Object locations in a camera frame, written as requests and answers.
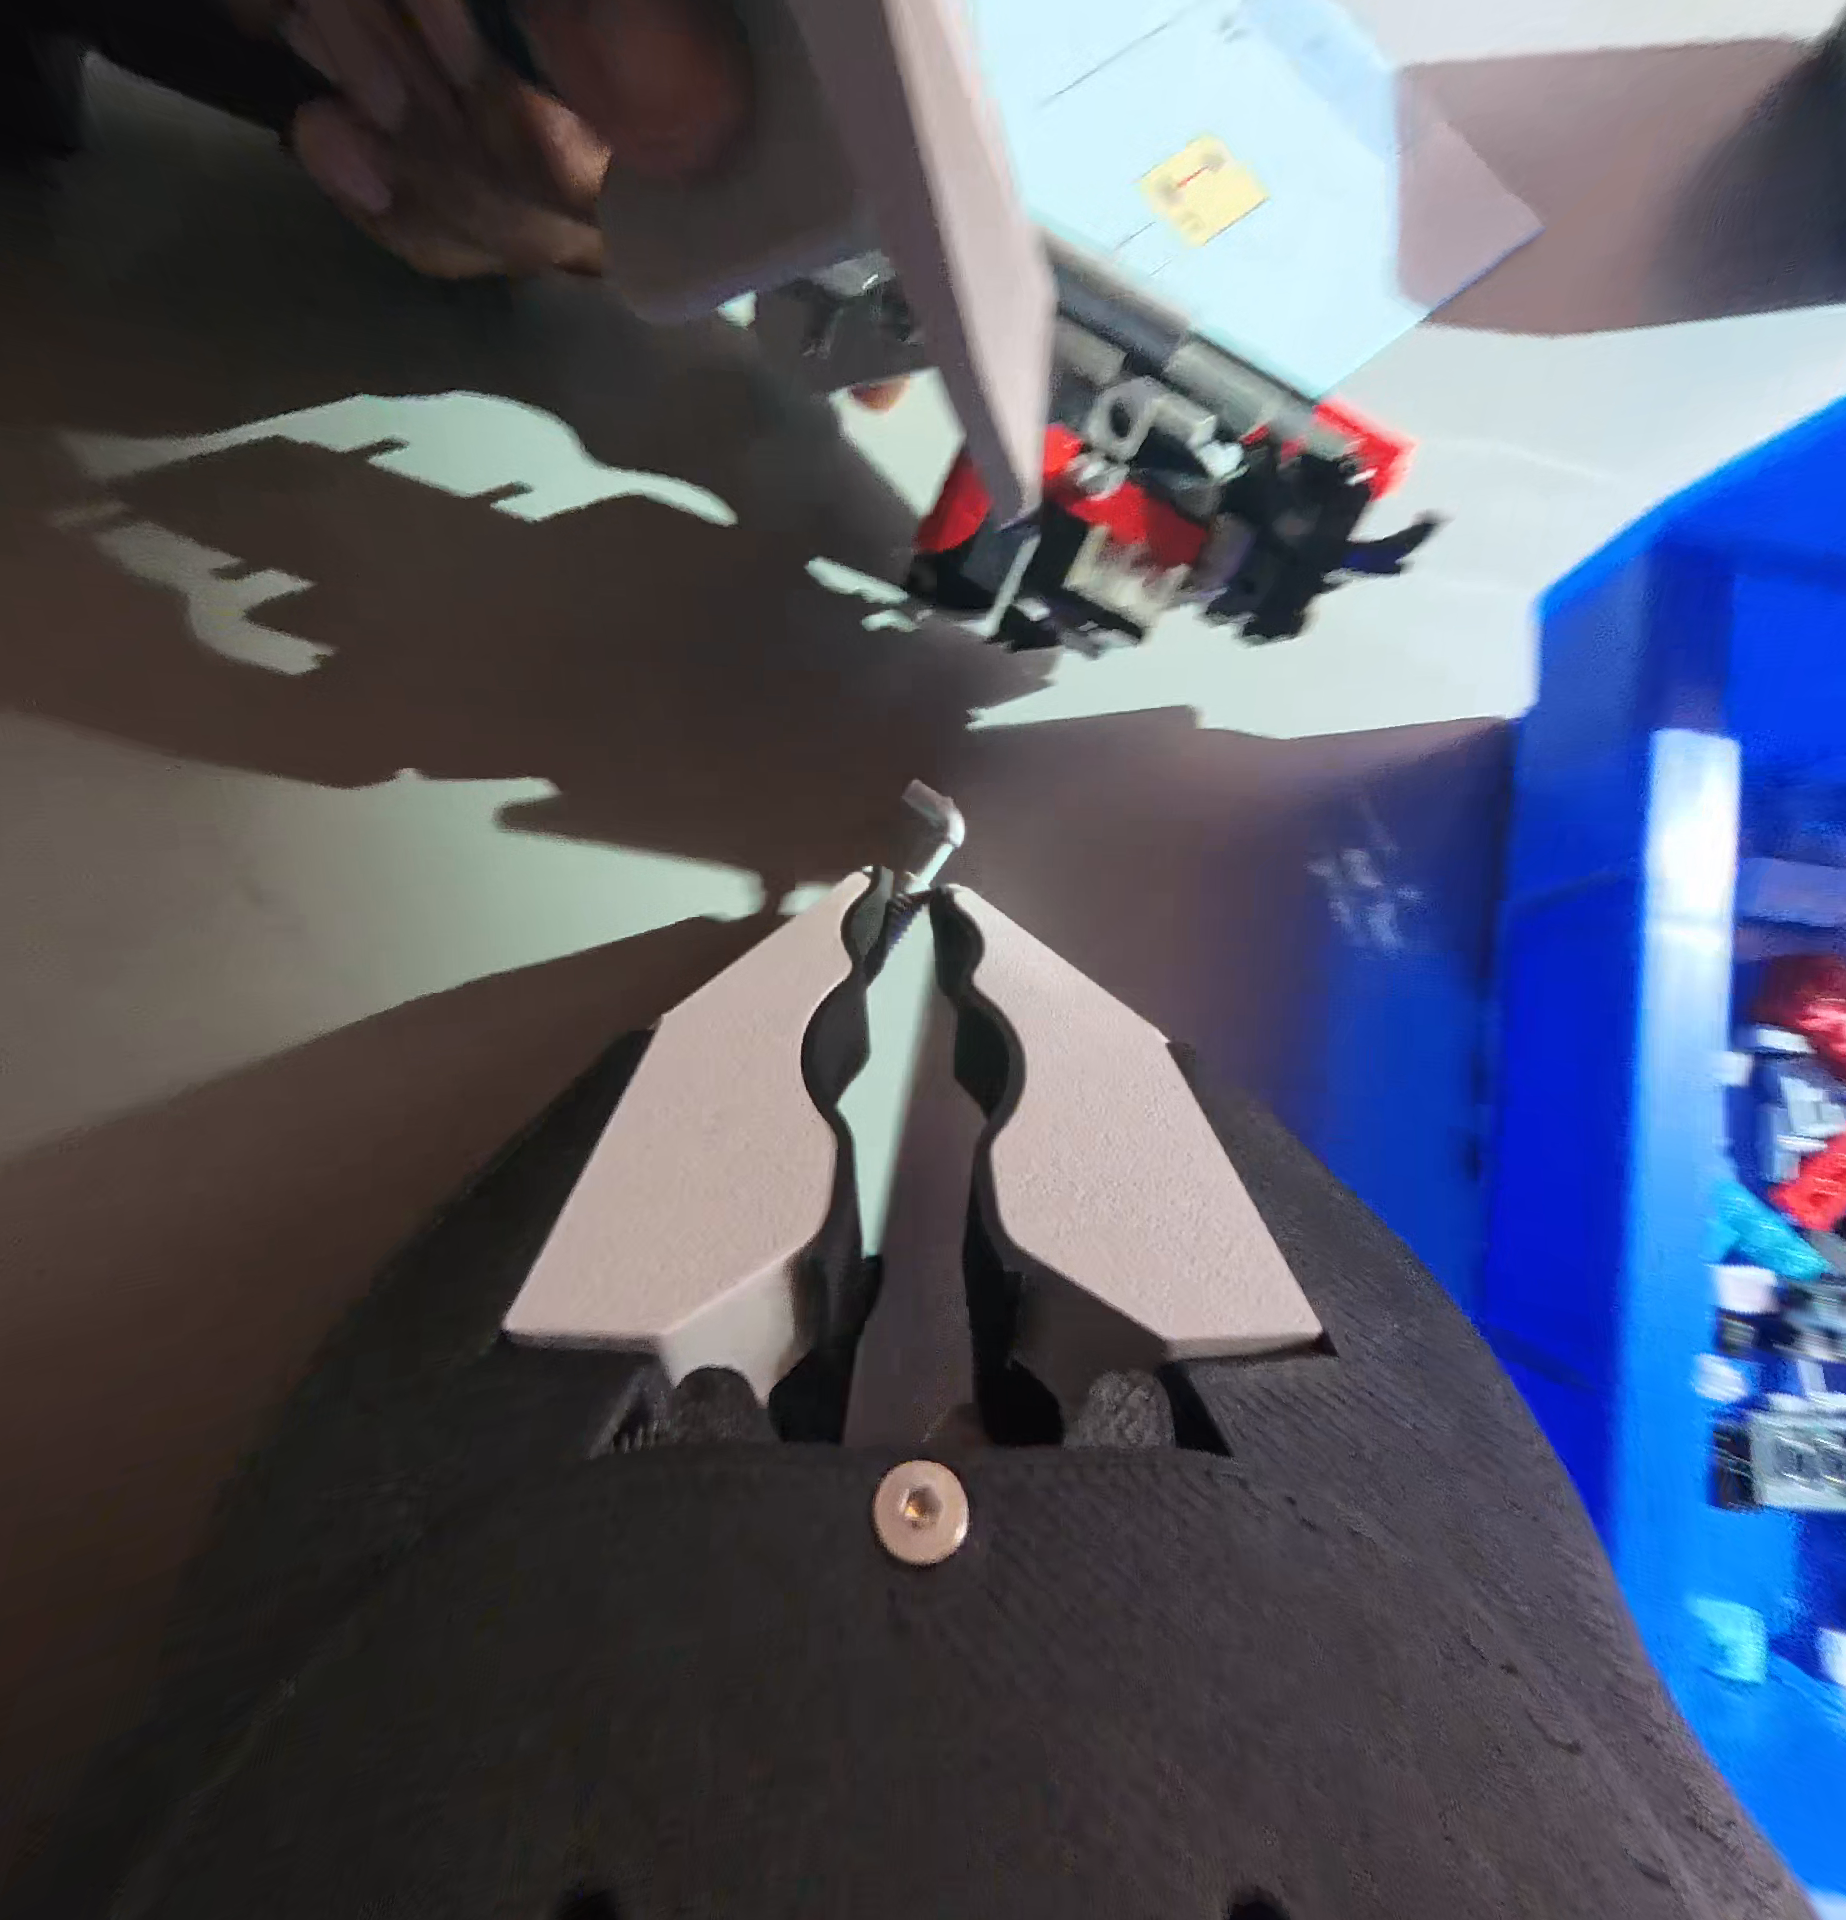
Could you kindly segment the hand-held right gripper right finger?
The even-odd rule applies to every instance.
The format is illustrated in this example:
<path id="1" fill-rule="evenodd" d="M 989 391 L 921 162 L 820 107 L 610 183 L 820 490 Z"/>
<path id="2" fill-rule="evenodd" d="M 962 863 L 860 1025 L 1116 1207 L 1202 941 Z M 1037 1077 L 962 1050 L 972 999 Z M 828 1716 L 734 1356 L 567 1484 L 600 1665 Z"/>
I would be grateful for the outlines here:
<path id="1" fill-rule="evenodd" d="M 1321 1355 L 1165 1033 L 972 887 L 934 891 L 930 927 L 982 1119 L 962 1287 L 984 1427 L 1079 1427 L 1111 1375 Z"/>

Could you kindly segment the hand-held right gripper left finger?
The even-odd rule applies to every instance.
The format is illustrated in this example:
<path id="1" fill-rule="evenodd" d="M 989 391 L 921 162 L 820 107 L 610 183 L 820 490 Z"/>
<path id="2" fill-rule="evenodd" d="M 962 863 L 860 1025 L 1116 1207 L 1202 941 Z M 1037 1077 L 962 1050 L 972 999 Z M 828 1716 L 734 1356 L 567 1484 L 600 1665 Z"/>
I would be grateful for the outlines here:
<path id="1" fill-rule="evenodd" d="M 701 1368 L 768 1398 L 849 1319 L 841 1093 L 867 1059 L 883 873 L 835 881 L 647 1033 L 504 1314 L 516 1345 Z"/>

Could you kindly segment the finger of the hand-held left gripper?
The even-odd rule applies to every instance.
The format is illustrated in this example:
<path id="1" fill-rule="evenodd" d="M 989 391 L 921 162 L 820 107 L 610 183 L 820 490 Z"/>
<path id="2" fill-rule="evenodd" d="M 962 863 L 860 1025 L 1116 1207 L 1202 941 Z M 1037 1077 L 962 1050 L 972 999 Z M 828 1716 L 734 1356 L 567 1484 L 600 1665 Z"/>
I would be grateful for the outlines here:
<path id="1" fill-rule="evenodd" d="M 1006 522 L 1044 490 L 1054 277 L 961 3 L 885 2 L 903 135 L 890 254 Z"/>

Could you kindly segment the light blue instruction booklet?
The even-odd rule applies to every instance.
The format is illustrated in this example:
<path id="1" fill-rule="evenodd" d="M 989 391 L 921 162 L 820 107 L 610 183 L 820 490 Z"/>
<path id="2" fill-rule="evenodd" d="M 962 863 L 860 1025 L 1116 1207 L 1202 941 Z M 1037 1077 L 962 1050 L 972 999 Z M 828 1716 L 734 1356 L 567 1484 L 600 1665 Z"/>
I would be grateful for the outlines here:
<path id="1" fill-rule="evenodd" d="M 1031 219 L 1307 396 L 1543 230 L 1347 3 L 966 12 Z"/>

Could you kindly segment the toy brick truck model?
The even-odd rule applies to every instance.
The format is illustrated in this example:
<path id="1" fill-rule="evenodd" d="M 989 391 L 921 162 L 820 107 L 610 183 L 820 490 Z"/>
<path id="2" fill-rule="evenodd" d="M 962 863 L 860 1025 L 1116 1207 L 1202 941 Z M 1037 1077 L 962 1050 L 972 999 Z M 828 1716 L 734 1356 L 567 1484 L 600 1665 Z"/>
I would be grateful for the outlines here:
<path id="1" fill-rule="evenodd" d="M 1247 643 L 1399 576 L 1443 526 L 1366 535 L 1415 445 L 1304 396 L 1113 267 L 1053 239 L 1054 333 L 1040 505 L 1009 518 L 958 447 L 912 538 L 907 608 L 1017 653 L 1088 657 L 1177 611 Z"/>

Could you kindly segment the grey toy exhaust pipe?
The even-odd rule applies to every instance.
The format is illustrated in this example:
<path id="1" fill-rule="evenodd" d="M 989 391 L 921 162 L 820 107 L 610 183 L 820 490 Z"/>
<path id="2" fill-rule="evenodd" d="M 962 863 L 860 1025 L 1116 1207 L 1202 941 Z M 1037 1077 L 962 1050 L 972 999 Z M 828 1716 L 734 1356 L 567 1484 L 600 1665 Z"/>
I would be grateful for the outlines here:
<path id="1" fill-rule="evenodd" d="M 908 929 L 928 909 L 936 881 L 966 835 L 962 809 L 923 779 L 903 793 L 904 834 L 891 867 L 880 927 L 863 958 L 867 976 L 876 976 Z"/>

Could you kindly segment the blue plastic bin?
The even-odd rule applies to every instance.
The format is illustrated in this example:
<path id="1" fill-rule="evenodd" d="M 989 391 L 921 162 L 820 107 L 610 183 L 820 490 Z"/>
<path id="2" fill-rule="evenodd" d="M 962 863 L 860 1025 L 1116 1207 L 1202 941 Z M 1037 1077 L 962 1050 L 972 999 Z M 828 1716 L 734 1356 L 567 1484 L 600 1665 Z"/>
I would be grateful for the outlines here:
<path id="1" fill-rule="evenodd" d="M 1712 1667 L 1732 1525 L 1707 1494 L 1705 1223 L 1735 878 L 1846 835 L 1846 399 L 1548 591 L 1497 942 L 1473 1308 L 1548 1432 L 1683 1716 L 1846 1911 L 1846 1695 Z M 1839 865 L 1846 854 L 1830 854 Z"/>

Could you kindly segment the pile of toy bricks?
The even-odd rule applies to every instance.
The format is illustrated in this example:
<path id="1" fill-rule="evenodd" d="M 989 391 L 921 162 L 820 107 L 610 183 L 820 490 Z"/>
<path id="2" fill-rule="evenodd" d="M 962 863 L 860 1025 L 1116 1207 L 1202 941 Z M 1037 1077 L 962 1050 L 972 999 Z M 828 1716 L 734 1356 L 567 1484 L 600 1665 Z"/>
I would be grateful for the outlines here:
<path id="1" fill-rule="evenodd" d="M 1712 1667 L 1782 1656 L 1846 1695 L 1846 835 L 1735 878 L 1722 1134 L 1705 1223 Z"/>

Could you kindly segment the person's left forearm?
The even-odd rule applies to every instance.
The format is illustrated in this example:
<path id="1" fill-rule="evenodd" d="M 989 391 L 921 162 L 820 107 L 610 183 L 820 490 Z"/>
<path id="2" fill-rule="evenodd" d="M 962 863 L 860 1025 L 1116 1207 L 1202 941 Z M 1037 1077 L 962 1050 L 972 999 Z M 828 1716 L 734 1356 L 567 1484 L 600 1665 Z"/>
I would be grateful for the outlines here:
<path id="1" fill-rule="evenodd" d="M 90 59 L 275 135 L 328 93 L 277 32 L 277 3 L 0 2 L 0 162 L 85 144 Z"/>

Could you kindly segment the person's left hand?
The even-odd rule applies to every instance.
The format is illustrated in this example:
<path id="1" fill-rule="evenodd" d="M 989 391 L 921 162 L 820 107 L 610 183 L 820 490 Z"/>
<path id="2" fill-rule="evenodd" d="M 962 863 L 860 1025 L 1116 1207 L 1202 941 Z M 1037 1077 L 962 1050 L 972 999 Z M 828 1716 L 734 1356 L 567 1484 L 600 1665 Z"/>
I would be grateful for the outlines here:
<path id="1" fill-rule="evenodd" d="M 533 76 L 472 3 L 277 3 L 273 28 L 325 91 L 290 144 L 306 176 L 400 263 L 444 281 L 595 279 L 610 164 L 712 176 L 753 117 L 753 54 L 729 3 L 511 6 Z"/>

